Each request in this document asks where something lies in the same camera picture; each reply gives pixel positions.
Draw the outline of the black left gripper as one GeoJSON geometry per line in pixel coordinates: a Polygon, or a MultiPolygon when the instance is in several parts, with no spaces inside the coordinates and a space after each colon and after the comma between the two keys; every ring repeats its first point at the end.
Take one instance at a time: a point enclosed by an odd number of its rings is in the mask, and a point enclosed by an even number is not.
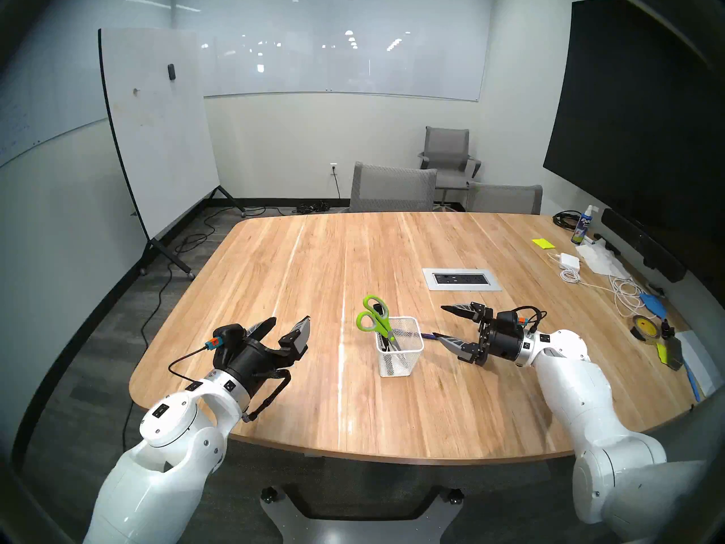
{"type": "Polygon", "coordinates": [[[276,322],[277,318],[272,316],[251,326],[246,330],[244,346],[227,352],[226,373],[243,386],[250,399],[274,371],[292,366],[293,360],[300,360],[307,351],[310,316],[298,321],[288,334],[279,339],[280,350],[264,348],[262,341],[276,322]]]}

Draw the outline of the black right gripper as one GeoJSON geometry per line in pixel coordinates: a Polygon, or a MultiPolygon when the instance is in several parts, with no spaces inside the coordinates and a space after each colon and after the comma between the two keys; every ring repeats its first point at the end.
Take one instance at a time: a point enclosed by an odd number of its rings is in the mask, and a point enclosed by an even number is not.
{"type": "Polygon", "coordinates": [[[479,327],[479,343],[465,342],[457,337],[444,334],[433,334],[447,350],[456,355],[458,360],[481,366],[489,356],[495,356],[514,362],[523,347],[524,328],[520,318],[494,318],[492,309],[481,303],[457,303],[441,305],[447,311],[460,318],[474,323],[479,327]]]}

